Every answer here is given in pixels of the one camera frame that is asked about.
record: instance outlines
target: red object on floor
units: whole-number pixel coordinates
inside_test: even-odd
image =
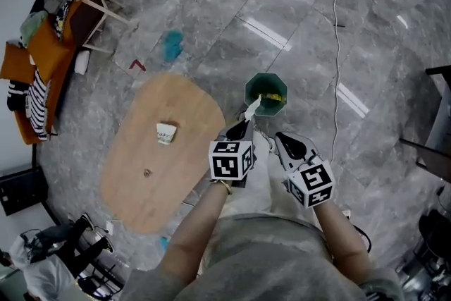
[[[143,72],[146,71],[146,67],[144,67],[144,66],[141,64],[141,62],[138,61],[137,59],[135,59],[135,60],[132,62],[132,64],[130,65],[129,69],[133,69],[134,66],[139,66]]]

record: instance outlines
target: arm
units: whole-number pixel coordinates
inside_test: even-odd
[[[159,265],[188,285],[197,275],[205,248],[228,196],[222,183],[212,183],[177,227]]]
[[[356,284],[364,281],[373,267],[359,233],[332,201],[324,202],[314,210],[335,267]]]

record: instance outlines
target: blue object on floor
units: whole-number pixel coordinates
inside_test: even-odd
[[[172,62],[177,59],[183,50],[182,40],[183,34],[178,30],[171,30],[166,34],[163,41],[164,61]]]
[[[168,249],[169,240],[166,237],[160,237],[160,243],[161,248],[163,248],[163,251],[166,252],[166,250]]]

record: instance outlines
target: gray shirt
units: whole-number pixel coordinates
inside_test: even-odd
[[[396,273],[375,269],[360,285],[332,264],[322,233],[309,223],[247,214],[220,220],[208,268],[188,286],[159,268],[126,285],[122,300],[402,300]]]

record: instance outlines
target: white wire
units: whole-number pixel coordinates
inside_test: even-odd
[[[330,160],[330,163],[333,163],[333,159],[335,157],[335,141],[337,140],[338,136],[338,124],[337,124],[337,112],[338,112],[338,95],[337,95],[337,89],[338,84],[340,82],[340,65],[338,63],[338,59],[340,58],[340,40],[338,39],[338,19],[337,19],[337,11],[335,9],[335,4],[337,3],[337,0],[333,0],[333,15],[335,16],[335,38],[337,39],[337,56],[335,58],[335,65],[337,67],[337,76],[335,77],[335,110],[333,112],[333,122],[335,124],[335,134],[333,136],[332,141],[332,159]]]

